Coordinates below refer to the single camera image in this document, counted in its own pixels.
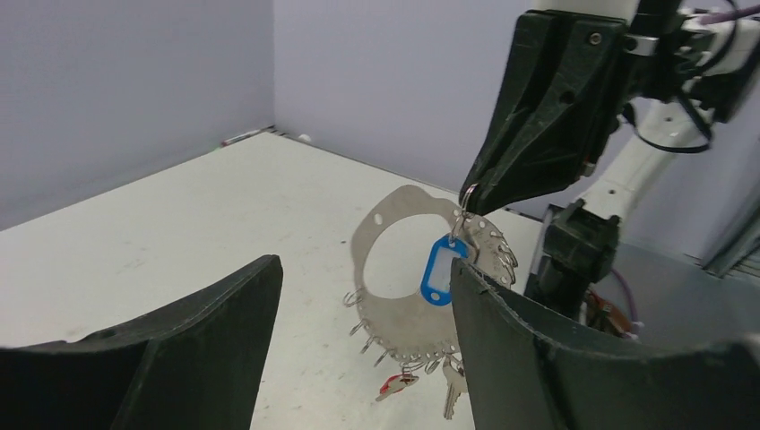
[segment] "white tabletop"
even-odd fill
[[[285,279],[263,373],[254,429],[470,429],[462,396],[442,417],[436,372],[375,403],[398,366],[341,304],[353,289],[351,234],[407,178],[263,133],[110,193],[0,232],[0,344],[81,339],[204,288],[263,254],[278,254]],[[436,197],[447,193],[420,185]],[[522,265],[523,288],[540,224],[489,216]],[[391,227],[367,263],[377,294],[414,291],[443,219]]]

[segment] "blue key tag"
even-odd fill
[[[467,258],[467,253],[467,245],[457,238],[452,241],[449,235],[433,244],[419,288],[428,303],[436,306],[451,303],[451,263],[454,258]]]

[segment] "metal key ring holder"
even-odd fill
[[[434,198],[421,188],[405,185],[378,203],[351,238],[356,290],[343,303],[357,307],[359,324],[351,332],[364,328],[369,335],[368,345],[376,342],[388,351],[378,364],[390,355],[405,366],[424,366],[459,348],[453,312],[448,306],[432,306],[419,292],[400,298],[378,297],[369,292],[364,280],[367,258],[376,240],[391,225],[416,215],[438,215],[454,228],[461,211],[450,200]]]
[[[464,207],[472,191],[474,186],[464,195]],[[419,290],[406,297],[378,297],[369,292],[364,279],[367,258],[376,240],[391,225],[416,215],[438,215],[445,219],[451,227],[452,240],[462,237],[471,250],[467,261],[506,288],[514,283],[514,265],[509,262],[516,260],[501,232],[490,221],[467,214],[454,202],[434,198],[414,185],[402,186],[389,194],[359,224],[350,245],[355,291],[343,298],[347,307],[357,307],[359,317],[350,334],[364,328],[369,335],[362,353],[373,343],[385,348],[375,366],[391,356],[404,368],[427,367],[432,373],[437,366],[432,363],[459,351],[451,306],[430,305]]]

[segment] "metal key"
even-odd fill
[[[463,392],[467,392],[467,381],[464,379],[464,368],[453,368],[451,364],[451,358],[446,356],[444,360],[444,376],[448,382],[448,390],[446,391],[446,403],[444,405],[444,418],[452,419],[453,406],[456,401],[462,395]]]
[[[419,379],[418,376],[413,374],[397,374],[391,376],[380,388],[380,395],[377,396],[375,401],[385,400],[391,394],[395,394],[410,385],[413,385]]]

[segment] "screw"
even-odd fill
[[[601,35],[599,33],[592,33],[591,36],[589,36],[589,43],[596,46],[601,43]]]

